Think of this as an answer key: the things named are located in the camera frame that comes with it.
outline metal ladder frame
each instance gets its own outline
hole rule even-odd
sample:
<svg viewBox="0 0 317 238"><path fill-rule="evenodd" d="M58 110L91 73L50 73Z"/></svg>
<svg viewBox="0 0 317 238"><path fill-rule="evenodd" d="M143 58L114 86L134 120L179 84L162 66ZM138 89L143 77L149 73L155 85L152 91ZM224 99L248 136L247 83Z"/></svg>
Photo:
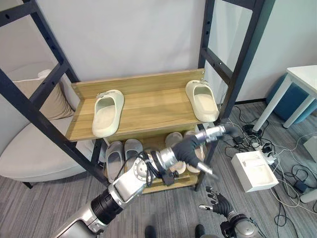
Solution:
<svg viewBox="0 0 317 238"><path fill-rule="evenodd" d="M232 107L237 99L238 93L258 48L275 0L223 0L225 2L253 11L248 30L233 72L219 59L215 53L212 52L212 50L208 48L215 1L216 0L206 0L198 68L204 68L207 61L219 74L221 79L228 85L228 90L225 95L218 120L215 122L217 125L226 121L231 113ZM57 40L47 25L36 2L34 0L23 0L23 2L24 4L22 5L18 5L0 12L0 27L24 16L31 15L43 38L56 57L58 64L50 72L43 83L36 89L30 99L27 99L7 77L7 75L0 69L0 93L52 142L54 142L65 153L67 153L91 175L107 186L109 185L109 182L103 175L102 168L98 166L98 158L103 140L96 140L92 158L91 161L89 161L78 149L76 149L76 142L69 141L39 111L46 98L49 96L56 84L60 81L64 73L71 82L79 82L79 79L69 64L62 49L58 45ZM198 127L199 129L202 129L203 125L199 124ZM217 141L211 143L208 155L205 158L205 163L210 164L216 146ZM203 172L200 172L195 190L199 189L204 175L205 174Z"/></svg>

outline slipper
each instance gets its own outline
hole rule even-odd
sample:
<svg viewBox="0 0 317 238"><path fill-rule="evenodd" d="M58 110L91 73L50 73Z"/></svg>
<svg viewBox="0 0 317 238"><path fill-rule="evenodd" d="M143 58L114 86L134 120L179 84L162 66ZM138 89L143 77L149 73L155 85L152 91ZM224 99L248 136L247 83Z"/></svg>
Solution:
<svg viewBox="0 0 317 238"><path fill-rule="evenodd" d="M119 90L109 90L98 94L95 103L93 134L96 137L107 137L114 134L120 122L124 96Z"/></svg>
<svg viewBox="0 0 317 238"><path fill-rule="evenodd" d="M125 160L126 165L127 165L127 170L132 168L134 161L137 158L137 155L143 151L143 146L141 142L137 139L128 139L125 144L124 144L124 155L125 155Z"/></svg>
<svg viewBox="0 0 317 238"><path fill-rule="evenodd" d="M196 133L195 133L194 131L192 131L192 130L189 130L189 131L187 131L187 132L184 134L184 138L187 138L187 137L189 137L189 136L191 136L191 135L196 135ZM196 156L198 157L198 159L203 162L204 159L205 159L204 145L200 144L199 147L197 147L197 148L195 149L195 154L196 154ZM187 167L187 169L188 169L190 172L192 172L192 173L199 173L199 172L200 172L200 170L194 168L193 166L186 165L186 167Z"/></svg>
<svg viewBox="0 0 317 238"><path fill-rule="evenodd" d="M124 164L124 149L121 141L112 142L106 150L106 177L110 183L113 183L117 177L121 167Z"/></svg>
<svg viewBox="0 0 317 238"><path fill-rule="evenodd" d="M179 132L173 132L169 134L165 139L166 147L173 147L176 143L181 142L183 140L183 136ZM186 164L183 161L177 162L175 165L169 167L169 169L174 172L177 171L178 174L182 174L186 170Z"/></svg>
<svg viewBox="0 0 317 238"><path fill-rule="evenodd" d="M192 80L186 85L186 94L192 104L195 117L202 122L217 120L219 111L209 84Z"/></svg>

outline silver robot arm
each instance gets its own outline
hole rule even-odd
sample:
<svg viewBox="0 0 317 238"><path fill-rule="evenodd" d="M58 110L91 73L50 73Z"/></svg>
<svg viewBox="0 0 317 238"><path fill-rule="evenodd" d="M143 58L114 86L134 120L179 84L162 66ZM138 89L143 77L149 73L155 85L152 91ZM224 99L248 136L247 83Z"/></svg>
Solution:
<svg viewBox="0 0 317 238"><path fill-rule="evenodd" d="M138 156L129 171L70 217L51 238L95 238L104 232L115 216L146 187L149 167L154 169L156 174L161 175L178 161L184 161L206 174L214 176L211 168L198 160L194 149L203 142L217 140L217 137L229 133L230 130L231 127L223 125L208 128L183 140L173 148L151 151L151 153L145 152L142 156Z"/></svg>
<svg viewBox="0 0 317 238"><path fill-rule="evenodd" d="M214 205L199 205L199 208L206 211L215 212L224 215L227 218L226 222L221 223L220 228L224 237L230 238L261 238L256 223L246 215L237 213L231 203L220 193L214 193L212 190L209 197L213 199Z"/></svg>

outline white box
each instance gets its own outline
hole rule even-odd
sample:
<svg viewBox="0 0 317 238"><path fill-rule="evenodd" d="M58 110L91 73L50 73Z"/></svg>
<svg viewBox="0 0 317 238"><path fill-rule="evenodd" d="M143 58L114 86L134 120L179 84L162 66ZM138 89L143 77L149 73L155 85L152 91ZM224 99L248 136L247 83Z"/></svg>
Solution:
<svg viewBox="0 0 317 238"><path fill-rule="evenodd" d="M317 135L312 136L308 141L304 143L304 147L307 149L308 153L317 162Z"/></svg>
<svg viewBox="0 0 317 238"><path fill-rule="evenodd" d="M278 184L260 151L235 154L231 163L245 192L264 190Z"/></svg>

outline floor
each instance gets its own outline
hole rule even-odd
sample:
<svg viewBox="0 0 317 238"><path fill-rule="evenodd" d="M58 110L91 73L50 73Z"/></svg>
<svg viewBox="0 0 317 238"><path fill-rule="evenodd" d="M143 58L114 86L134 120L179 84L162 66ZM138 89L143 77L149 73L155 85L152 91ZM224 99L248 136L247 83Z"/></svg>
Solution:
<svg viewBox="0 0 317 238"><path fill-rule="evenodd" d="M259 102L239 107L242 110L242 119L253 120L260 116L265 104ZM233 109L230 118L234 123L243 125L238 119L237 109ZM271 115L268 120L270 125L265 130L264 137L289 148L296 145L299 137L316 131L317 125L317 118L314 116L309 116L304 122L292 125L289 129L284 129L281 120L275 115ZM317 164L302 146L306 140L307 138L303 138L299 142L294 151L295 158L317 171ZM230 158L223 152L225 146L224 142L219 142L212 161L213 168L222 175L222 181L215 184L214 188L221 191L237 211L255 219L268 237L277 237L277 226L273 219L278 213L278 202L270 190L243 192ZM281 154L281 158L286 171L297 163L289 152ZM207 178L205 185L212 185L212 182ZM280 184L276 189L281 199L291 204ZM0 177L0 238L49 237L69 216L103 190L104 186L87 173L36 183L32 189L21 182ZM142 195L119 214L100 237L142 238L146 225L153 225L159 238L192 238L198 223L203 224L208 233L222 237L219 225L225 219L218 214L198 209L198 205L208 203L204 187L198 192L186 187ZM312 205L313 203L308 203L303 206L311 210ZM316 237L316 214L300 207L287 207L286 211L294 222L299 237ZM279 233L281 238L296 237L294 228L289 223L279 228Z"/></svg>

